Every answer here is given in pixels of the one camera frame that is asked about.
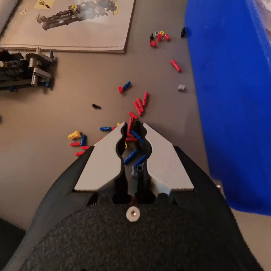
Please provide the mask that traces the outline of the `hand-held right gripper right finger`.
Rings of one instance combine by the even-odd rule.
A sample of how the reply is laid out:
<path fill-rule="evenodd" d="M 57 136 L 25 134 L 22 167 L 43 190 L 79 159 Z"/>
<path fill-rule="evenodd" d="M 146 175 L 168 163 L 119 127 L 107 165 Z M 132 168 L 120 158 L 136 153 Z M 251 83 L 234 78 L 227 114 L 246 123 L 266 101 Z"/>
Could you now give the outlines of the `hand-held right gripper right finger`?
<path fill-rule="evenodd" d="M 140 123 L 144 155 L 136 162 L 138 203 L 152 204 L 159 194 L 193 191 L 190 180 L 174 146 L 146 123 Z"/>

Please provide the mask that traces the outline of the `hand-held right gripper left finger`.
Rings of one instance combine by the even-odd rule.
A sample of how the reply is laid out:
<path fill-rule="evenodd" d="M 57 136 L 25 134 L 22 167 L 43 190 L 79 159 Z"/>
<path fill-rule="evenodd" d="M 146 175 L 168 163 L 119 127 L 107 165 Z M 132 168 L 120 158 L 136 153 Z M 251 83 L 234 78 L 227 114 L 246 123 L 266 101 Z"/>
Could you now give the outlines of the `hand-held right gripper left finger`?
<path fill-rule="evenodd" d="M 93 148 L 85 151 L 90 156 L 74 187 L 77 192 L 112 193 L 115 204 L 128 204 L 128 181 L 122 154 L 125 150 L 127 123 L 121 123 Z"/>

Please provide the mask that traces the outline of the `lego car model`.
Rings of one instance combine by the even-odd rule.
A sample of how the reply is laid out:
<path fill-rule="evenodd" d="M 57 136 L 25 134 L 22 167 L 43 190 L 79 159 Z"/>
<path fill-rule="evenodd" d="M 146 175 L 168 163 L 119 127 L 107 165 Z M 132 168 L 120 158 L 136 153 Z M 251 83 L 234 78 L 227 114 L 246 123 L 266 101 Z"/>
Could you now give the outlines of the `lego car model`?
<path fill-rule="evenodd" d="M 49 73 L 54 63 L 53 52 L 49 56 L 40 48 L 34 53 L 10 53 L 0 49 L 0 91 L 15 92 L 18 89 L 45 86 L 51 88 L 52 74 Z"/>

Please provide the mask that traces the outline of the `cluster of mixed lego bushes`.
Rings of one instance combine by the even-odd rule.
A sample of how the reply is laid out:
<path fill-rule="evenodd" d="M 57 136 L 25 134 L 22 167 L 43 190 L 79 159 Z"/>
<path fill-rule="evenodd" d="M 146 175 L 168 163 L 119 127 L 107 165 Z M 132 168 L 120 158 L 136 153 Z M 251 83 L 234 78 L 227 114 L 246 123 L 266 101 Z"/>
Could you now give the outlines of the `cluster of mixed lego bushes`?
<path fill-rule="evenodd" d="M 157 31 L 155 33 L 151 33 L 149 37 L 149 43 L 152 48 L 156 48 L 157 43 L 160 43 L 162 41 L 170 42 L 171 37 L 168 33 L 165 33 L 164 31 Z"/>

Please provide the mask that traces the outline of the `lego instruction booklet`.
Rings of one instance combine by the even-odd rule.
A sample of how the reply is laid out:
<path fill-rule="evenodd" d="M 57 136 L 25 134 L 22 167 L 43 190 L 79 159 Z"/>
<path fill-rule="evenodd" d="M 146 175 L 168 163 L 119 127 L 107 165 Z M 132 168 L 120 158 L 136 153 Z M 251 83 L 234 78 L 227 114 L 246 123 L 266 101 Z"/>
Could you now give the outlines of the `lego instruction booklet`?
<path fill-rule="evenodd" d="M 133 0 L 19 1 L 1 33 L 1 47 L 54 52 L 121 52 Z"/>

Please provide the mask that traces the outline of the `blue plastic bin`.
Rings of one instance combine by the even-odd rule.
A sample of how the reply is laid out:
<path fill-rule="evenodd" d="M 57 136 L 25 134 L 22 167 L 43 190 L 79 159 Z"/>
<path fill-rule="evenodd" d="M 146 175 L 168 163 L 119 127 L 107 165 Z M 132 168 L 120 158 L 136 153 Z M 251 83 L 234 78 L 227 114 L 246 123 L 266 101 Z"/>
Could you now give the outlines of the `blue plastic bin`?
<path fill-rule="evenodd" d="M 185 14 L 209 171 L 237 211 L 271 214 L 270 41 L 254 1 Z"/>

